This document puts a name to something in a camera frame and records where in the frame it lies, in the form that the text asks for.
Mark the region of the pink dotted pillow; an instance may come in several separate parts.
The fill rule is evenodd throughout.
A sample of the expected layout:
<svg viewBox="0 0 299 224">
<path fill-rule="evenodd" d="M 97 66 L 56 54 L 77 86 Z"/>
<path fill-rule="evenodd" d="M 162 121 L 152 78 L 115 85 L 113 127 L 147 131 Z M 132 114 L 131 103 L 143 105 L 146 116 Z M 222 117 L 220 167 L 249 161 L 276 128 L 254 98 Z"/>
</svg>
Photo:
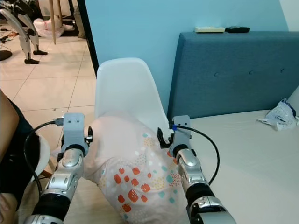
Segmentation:
<svg viewBox="0 0 299 224">
<path fill-rule="evenodd" d="M 126 224 L 190 224 L 181 175 L 155 131 L 129 114 L 109 113 L 90 126 L 83 177 Z"/>
</svg>

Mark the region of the white plastic chair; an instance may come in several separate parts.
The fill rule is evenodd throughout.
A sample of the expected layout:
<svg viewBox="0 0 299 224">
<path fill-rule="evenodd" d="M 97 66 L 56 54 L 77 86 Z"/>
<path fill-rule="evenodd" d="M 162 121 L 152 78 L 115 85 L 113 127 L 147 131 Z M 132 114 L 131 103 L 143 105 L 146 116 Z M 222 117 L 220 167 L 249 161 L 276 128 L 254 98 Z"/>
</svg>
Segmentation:
<svg viewBox="0 0 299 224">
<path fill-rule="evenodd" d="M 140 58 L 116 58 L 97 70 L 94 117 L 124 112 L 151 130 L 171 133 L 155 81 Z"/>
</svg>

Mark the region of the person in black clothes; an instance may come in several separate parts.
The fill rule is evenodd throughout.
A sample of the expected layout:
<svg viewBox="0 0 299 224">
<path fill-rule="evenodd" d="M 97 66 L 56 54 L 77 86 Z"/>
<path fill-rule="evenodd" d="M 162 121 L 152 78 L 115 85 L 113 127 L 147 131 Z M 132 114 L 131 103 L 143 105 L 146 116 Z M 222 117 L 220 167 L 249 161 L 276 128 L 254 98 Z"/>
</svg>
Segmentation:
<svg viewBox="0 0 299 224">
<path fill-rule="evenodd" d="M 0 224 L 14 224 L 39 161 L 39 140 L 19 107 L 0 92 Z"/>
</svg>

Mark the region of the white bed mattress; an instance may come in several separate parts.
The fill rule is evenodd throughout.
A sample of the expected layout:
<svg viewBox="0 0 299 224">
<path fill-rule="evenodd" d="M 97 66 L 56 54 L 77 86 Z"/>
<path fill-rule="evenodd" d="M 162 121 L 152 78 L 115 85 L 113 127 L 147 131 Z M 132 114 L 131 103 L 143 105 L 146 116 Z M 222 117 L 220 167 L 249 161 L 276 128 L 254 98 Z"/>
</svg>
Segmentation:
<svg viewBox="0 0 299 224">
<path fill-rule="evenodd" d="M 193 118 L 192 148 L 238 224 L 299 224 L 299 126 L 278 132 L 267 111 Z"/>
</svg>

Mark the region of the blue fabric headboard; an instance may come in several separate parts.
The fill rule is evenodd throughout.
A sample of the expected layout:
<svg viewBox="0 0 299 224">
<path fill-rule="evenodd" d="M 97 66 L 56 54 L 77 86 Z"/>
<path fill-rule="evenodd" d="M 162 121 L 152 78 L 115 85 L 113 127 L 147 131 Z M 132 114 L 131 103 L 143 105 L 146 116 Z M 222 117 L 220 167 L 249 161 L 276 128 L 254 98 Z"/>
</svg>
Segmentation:
<svg viewBox="0 0 299 224">
<path fill-rule="evenodd" d="M 299 32 L 181 33 L 167 117 L 267 110 L 299 87 Z"/>
</svg>

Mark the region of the beige sack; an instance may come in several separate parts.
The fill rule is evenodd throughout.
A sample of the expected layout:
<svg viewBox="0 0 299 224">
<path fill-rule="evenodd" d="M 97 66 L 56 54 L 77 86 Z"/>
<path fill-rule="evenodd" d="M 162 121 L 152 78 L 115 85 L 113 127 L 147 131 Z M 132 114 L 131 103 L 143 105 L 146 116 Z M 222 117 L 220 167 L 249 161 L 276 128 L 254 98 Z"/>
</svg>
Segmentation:
<svg viewBox="0 0 299 224">
<path fill-rule="evenodd" d="M 84 31 L 83 19 L 81 18 L 79 6 L 75 6 L 75 8 L 73 9 L 73 12 L 72 12 L 72 16 L 74 19 L 74 24 L 75 24 L 75 26 L 77 26 L 78 37 L 85 39 L 86 35 L 85 35 L 85 31 Z"/>
</svg>

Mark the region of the clear plastic bag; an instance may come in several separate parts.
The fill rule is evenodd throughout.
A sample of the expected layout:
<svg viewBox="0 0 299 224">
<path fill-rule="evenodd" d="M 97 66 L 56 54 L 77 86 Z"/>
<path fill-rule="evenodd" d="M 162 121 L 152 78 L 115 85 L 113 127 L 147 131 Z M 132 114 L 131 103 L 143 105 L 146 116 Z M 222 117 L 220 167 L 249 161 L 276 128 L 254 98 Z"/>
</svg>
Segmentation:
<svg viewBox="0 0 299 224">
<path fill-rule="evenodd" d="M 42 38 L 59 38 L 64 33 L 64 29 L 68 26 L 55 20 L 54 24 L 51 20 L 35 19 L 33 25 L 36 28 L 38 35 Z"/>
</svg>

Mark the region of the crumpled white plastic bag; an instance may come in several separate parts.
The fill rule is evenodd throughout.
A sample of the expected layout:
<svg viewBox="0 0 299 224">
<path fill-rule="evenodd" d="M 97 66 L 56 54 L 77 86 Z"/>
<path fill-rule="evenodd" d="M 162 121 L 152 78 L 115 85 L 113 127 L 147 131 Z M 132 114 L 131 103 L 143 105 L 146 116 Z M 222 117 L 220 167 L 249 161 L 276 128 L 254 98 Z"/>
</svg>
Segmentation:
<svg viewBox="0 0 299 224">
<path fill-rule="evenodd" d="M 272 126 L 276 131 L 289 130 L 299 126 L 297 111 L 286 98 L 280 100 L 276 107 L 257 121 Z"/>
</svg>

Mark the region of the wooden furniture leg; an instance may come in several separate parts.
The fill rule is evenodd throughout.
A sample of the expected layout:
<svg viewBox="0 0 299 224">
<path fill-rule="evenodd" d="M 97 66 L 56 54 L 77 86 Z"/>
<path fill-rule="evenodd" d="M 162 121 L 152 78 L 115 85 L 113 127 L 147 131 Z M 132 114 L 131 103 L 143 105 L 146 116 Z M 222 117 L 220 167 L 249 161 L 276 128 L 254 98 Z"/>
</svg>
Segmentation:
<svg viewBox="0 0 299 224">
<path fill-rule="evenodd" d="M 54 14 L 54 1 L 48 0 L 50 7 L 50 21 L 51 21 L 51 36 L 54 45 L 56 45 L 56 22 L 55 22 L 55 14 Z"/>
</svg>

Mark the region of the silver quadruped robot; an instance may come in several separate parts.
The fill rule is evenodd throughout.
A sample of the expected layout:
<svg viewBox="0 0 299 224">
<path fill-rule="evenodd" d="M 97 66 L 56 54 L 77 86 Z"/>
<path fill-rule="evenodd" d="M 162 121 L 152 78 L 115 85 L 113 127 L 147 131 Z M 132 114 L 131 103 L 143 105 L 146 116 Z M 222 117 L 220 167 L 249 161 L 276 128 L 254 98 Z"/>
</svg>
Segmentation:
<svg viewBox="0 0 299 224">
<path fill-rule="evenodd" d="M 39 34 L 33 21 L 41 18 L 39 9 L 34 9 L 37 0 L 0 0 L 0 14 L 9 26 L 19 34 L 25 64 L 39 64 L 33 56 L 44 56 L 47 52 L 39 47 Z"/>
</svg>

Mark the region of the black remote control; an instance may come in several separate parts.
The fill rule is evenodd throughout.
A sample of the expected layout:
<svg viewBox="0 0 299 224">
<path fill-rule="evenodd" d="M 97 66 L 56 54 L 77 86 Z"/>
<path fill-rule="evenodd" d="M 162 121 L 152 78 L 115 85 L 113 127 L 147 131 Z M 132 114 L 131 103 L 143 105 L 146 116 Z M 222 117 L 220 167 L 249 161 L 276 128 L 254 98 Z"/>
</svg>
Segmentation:
<svg viewBox="0 0 299 224">
<path fill-rule="evenodd" d="M 248 33 L 250 31 L 249 27 L 239 27 L 239 26 L 231 26 L 226 27 L 225 32 L 227 33 Z"/>
</svg>

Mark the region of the black door frame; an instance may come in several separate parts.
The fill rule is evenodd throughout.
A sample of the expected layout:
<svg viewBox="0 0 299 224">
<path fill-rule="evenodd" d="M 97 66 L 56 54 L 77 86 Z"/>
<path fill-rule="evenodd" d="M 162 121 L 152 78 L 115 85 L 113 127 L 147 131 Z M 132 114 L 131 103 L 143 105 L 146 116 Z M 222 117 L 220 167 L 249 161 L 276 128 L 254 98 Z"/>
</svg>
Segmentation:
<svg viewBox="0 0 299 224">
<path fill-rule="evenodd" d="M 97 53 L 93 41 L 93 34 L 91 31 L 90 21 L 88 19 L 87 6 L 85 0 L 77 0 L 77 3 L 78 3 L 81 19 L 82 19 L 83 30 L 85 32 L 85 36 L 88 43 L 88 51 L 91 57 L 94 74 L 97 75 L 99 64 L 98 64 Z"/>
</svg>

